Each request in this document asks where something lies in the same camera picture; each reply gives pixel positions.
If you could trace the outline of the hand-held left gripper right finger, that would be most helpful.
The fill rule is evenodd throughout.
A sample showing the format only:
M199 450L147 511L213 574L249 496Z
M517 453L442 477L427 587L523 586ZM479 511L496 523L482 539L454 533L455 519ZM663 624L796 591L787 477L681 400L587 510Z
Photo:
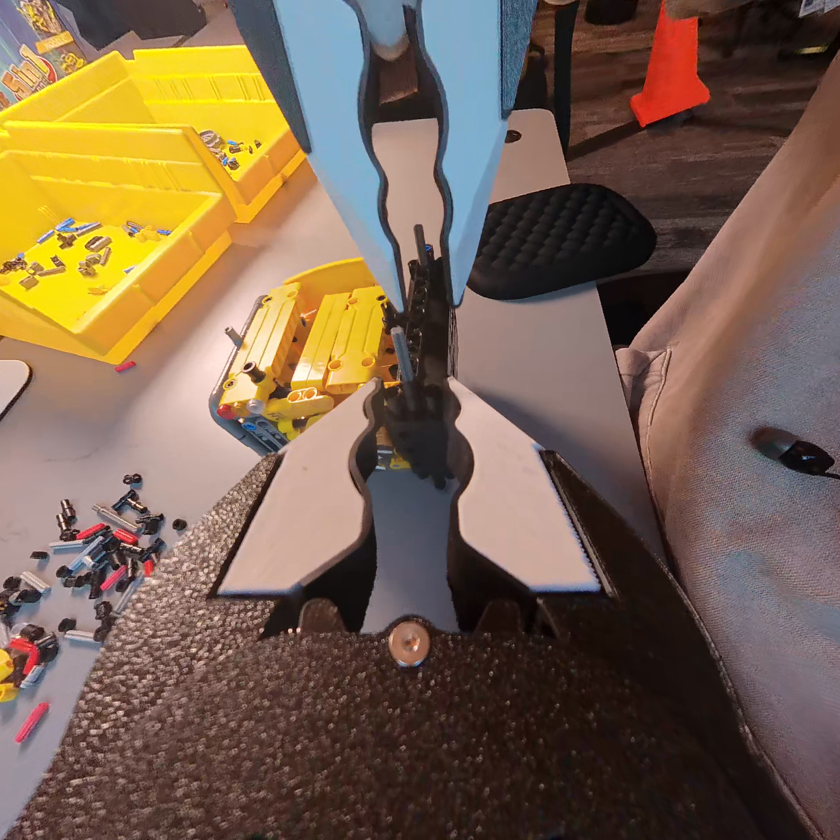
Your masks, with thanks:
M448 384L472 455L457 502L460 536L531 592L600 591L542 448L456 378Z

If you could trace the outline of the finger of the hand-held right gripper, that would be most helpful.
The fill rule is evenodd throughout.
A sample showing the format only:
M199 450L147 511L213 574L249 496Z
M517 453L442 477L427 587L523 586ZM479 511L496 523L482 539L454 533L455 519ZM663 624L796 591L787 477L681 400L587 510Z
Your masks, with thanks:
M440 245L453 307L463 300L487 215L506 121L501 115L501 6L422 1L418 42L442 102L435 176Z
M372 48L355 2L275 2L308 161L395 310L404 309L399 245L386 219L387 180L375 159L365 95Z

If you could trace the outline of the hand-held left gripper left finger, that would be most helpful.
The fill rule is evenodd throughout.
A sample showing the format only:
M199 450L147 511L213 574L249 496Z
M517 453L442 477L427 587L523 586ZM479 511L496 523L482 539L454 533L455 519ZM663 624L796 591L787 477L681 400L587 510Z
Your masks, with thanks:
M283 449L219 595L297 594L362 545L372 513L357 456L382 388L375 377Z

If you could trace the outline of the pile of small block pieces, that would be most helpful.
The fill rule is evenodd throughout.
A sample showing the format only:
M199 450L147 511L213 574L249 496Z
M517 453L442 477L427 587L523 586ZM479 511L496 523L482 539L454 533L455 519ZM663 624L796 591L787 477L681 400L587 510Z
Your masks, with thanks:
M167 545L166 516L141 499L142 475L122 477L125 488L110 505L92 506L95 521L82 528L74 503L61 499L59 539L30 555L30 568L2 576L1 701L15 701L33 689L58 657L63 643L99 648L132 595L155 572ZM23 616L58 590L86 597L93 629L76 616L48 628Z

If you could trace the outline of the yellow block toy model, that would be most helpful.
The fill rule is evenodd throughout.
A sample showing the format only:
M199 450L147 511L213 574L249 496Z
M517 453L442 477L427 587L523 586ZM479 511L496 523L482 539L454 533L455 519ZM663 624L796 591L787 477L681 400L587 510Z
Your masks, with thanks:
M258 297L209 397L211 418L277 453L371 379L398 386L383 289L362 259L304 271Z

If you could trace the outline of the grey desk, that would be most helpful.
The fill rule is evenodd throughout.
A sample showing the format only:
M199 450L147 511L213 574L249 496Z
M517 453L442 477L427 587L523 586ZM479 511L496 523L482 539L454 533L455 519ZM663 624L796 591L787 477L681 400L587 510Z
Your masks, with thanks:
M491 201L569 182L553 117L516 111L521 138L500 158ZM432 179L433 120L374 127L387 171L388 214L408 255L413 226L438 246L442 203ZM80 519L113 501L125 473L143 476L142 498L169 519L197 522L256 464L255 452L215 424L208 397L260 292L310 268L359 255L326 192L304 162L234 244L142 342L136 367L111 366L13 340L2 358L34 378L2 420L2 582L56 530L61 498ZM658 553L663 546L594 285L534 301L489 301L467 290L458 310L458 378L529 436L562 454ZM455 629L445 582L443 493L404 473L371 479L383 554L364 624L378 631L420 613ZM61 741L98 646L62 645L28 697L2 704L2 837L16 821ZM23 745L14 735L39 702L49 714Z

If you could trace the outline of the yellow plastic parts bin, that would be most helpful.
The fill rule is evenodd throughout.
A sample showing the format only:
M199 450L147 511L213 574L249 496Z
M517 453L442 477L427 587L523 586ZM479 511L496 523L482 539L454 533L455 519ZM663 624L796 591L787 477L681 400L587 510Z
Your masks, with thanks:
M1 288L1 332L53 350L118 363L231 244L235 211L212 178L152 186L162 169L91 155L2 150L2 248L27 247L68 218L171 228L173 236L103 295L58 286Z
M260 140L230 172L199 133ZM2 150L91 155L162 167L160 189L218 184L238 222L251 222L304 162L243 45L117 52L2 111Z

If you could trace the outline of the orange traffic cone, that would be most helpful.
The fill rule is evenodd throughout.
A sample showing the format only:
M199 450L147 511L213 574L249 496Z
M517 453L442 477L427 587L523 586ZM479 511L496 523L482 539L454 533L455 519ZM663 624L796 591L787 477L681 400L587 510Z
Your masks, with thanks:
M711 95L699 79L698 19L675 19L661 3L644 87L630 106L645 128L709 102Z

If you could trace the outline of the blue toy kit box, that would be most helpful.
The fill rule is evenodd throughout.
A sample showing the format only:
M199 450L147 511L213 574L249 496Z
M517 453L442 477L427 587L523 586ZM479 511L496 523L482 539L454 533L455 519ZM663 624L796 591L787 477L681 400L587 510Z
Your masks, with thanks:
M68 77L87 62L51 2L1 2L1 110Z

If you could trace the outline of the beige hoodie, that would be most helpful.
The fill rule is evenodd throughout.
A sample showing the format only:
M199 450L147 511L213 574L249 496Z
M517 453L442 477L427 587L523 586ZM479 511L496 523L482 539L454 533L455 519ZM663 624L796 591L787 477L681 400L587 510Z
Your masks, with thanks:
M838 838L838 481L762 456L775 427L838 458L839 66L705 254L616 352L681 584L752 735Z

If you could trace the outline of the heap of blue grey pins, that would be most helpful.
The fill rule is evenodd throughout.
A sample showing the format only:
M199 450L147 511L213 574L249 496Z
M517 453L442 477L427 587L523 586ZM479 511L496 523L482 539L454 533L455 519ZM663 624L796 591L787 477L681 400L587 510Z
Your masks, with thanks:
M173 233L171 228L135 222L77 223L68 218L27 247L2 248L2 287L31 291L58 286L103 295Z

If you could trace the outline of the black clip microphone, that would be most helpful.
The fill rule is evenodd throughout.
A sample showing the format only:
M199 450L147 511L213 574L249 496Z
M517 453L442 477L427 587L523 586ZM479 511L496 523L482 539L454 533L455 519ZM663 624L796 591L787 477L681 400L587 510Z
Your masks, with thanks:
M832 472L835 460L823 448L777 427L760 427L751 435L752 446L764 457L797 473L839 480Z

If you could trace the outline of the white book stand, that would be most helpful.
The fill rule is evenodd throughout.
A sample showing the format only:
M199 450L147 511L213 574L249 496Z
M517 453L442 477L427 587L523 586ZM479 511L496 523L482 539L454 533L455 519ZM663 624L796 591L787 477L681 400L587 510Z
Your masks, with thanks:
M21 360L1 360L1 412L3 419L32 381L30 366Z

